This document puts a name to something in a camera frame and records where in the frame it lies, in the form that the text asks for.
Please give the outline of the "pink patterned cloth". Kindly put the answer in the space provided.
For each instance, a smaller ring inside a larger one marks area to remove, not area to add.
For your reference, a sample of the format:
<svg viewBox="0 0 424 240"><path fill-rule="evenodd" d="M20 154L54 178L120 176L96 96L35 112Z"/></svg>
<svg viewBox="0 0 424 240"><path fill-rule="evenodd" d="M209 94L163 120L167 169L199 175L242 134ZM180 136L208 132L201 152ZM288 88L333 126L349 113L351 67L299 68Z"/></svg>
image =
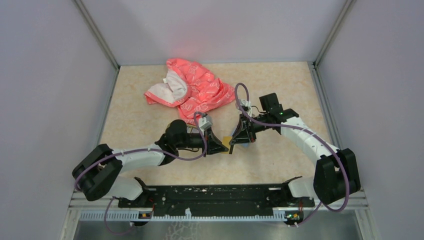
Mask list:
<svg viewBox="0 0 424 240"><path fill-rule="evenodd" d="M206 113L235 100L234 87L196 61L169 58L166 67L165 78L144 93L145 99L149 105L177 108L188 124L194 124L195 112Z"/></svg>

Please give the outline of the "beige blue card holder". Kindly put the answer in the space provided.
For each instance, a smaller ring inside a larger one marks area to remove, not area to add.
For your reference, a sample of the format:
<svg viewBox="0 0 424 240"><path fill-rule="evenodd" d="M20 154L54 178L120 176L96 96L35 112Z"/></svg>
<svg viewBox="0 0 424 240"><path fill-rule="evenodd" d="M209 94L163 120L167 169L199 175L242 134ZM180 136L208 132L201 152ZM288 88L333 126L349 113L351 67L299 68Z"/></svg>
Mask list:
<svg viewBox="0 0 424 240"><path fill-rule="evenodd" d="M252 146L254 143L253 142L243 142L243 143L237 143L238 146L243 147L243 148L249 148L250 146Z"/></svg>

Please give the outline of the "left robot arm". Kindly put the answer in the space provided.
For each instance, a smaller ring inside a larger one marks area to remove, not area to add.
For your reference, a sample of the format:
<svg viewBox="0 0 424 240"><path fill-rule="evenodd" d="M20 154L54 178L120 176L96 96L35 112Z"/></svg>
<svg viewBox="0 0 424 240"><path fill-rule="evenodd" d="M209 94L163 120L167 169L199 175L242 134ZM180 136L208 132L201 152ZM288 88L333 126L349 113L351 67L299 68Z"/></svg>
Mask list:
<svg viewBox="0 0 424 240"><path fill-rule="evenodd" d="M177 119L167 126L158 141L148 146L130 150L112 149L105 143L96 146L73 169L74 188L82 192L89 202L109 195L144 207L150 200L147 187L140 179L122 177L121 174L182 160L179 151L192 149L201 151L193 160L229 150L215 136L212 123L207 117L200 119L195 132L188 132L188 125Z"/></svg>

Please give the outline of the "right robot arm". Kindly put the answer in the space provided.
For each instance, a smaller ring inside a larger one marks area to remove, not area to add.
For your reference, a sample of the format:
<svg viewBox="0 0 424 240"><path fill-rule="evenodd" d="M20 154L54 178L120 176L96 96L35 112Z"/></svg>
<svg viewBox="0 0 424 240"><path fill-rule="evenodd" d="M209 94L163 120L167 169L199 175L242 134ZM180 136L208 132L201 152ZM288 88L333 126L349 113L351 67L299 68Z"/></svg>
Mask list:
<svg viewBox="0 0 424 240"><path fill-rule="evenodd" d="M253 117L248 100L236 101L241 111L230 145L254 143L257 133L273 129L291 140L315 167L312 177L295 177L287 182L281 199L295 206L303 197L329 205L358 192L361 182L356 156L349 148L340 149L319 137L291 108L283 109L275 93L259 98L262 113Z"/></svg>

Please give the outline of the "gold black-stripe credit card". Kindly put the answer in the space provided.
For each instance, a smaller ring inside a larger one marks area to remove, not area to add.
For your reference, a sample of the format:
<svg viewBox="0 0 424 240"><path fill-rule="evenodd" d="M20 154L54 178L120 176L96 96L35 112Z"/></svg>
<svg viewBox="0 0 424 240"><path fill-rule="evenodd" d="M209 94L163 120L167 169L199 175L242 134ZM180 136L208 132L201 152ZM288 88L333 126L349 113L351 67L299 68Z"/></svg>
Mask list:
<svg viewBox="0 0 424 240"><path fill-rule="evenodd" d="M230 144L232 136L224 136L222 139L222 144L227 148L227 151L222 152L223 154L231 155L234 150L234 146Z"/></svg>

